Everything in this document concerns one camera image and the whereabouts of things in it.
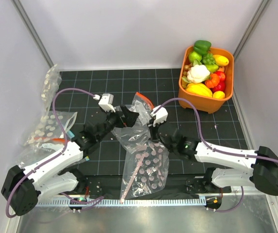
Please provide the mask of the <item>clear bag orange zipper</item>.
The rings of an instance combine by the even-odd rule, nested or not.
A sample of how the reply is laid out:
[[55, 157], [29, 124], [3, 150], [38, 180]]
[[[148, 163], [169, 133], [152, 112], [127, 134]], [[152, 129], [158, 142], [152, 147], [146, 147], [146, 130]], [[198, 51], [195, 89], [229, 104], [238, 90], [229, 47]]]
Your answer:
[[126, 107], [139, 113], [139, 117], [133, 127], [114, 128], [112, 133], [127, 152], [134, 153], [151, 137], [147, 124], [152, 119], [150, 113], [154, 106], [147, 97], [137, 92], [131, 105]]

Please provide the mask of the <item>white cauliflower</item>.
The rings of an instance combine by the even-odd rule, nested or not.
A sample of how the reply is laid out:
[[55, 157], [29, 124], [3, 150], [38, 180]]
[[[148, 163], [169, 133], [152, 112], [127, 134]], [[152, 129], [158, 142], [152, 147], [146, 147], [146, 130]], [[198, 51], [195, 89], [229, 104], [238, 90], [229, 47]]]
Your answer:
[[190, 83], [202, 83], [210, 76], [210, 71], [205, 65], [194, 65], [188, 71], [187, 80]]

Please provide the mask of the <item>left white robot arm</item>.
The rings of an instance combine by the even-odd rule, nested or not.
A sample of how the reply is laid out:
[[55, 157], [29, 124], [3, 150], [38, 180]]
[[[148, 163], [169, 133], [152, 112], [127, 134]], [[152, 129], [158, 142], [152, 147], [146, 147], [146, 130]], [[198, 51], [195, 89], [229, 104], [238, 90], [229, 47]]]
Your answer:
[[62, 149], [24, 168], [11, 167], [1, 189], [7, 201], [6, 216], [13, 218], [28, 213], [40, 198], [68, 191], [82, 194], [87, 185], [78, 172], [67, 172], [62, 176], [58, 172], [93, 153], [114, 128], [133, 127], [138, 117], [137, 112], [121, 105], [119, 110], [106, 113], [104, 122], [85, 124]]

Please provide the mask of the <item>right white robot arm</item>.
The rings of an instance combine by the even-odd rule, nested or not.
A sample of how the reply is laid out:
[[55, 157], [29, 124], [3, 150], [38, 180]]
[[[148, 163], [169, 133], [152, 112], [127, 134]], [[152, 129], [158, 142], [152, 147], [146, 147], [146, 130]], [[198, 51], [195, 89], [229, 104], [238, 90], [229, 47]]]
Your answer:
[[267, 195], [278, 196], [278, 157], [268, 147], [240, 150], [184, 136], [166, 122], [149, 123], [153, 140], [162, 143], [181, 159], [211, 163], [219, 167], [207, 169], [202, 186], [207, 192], [228, 186], [250, 186]]

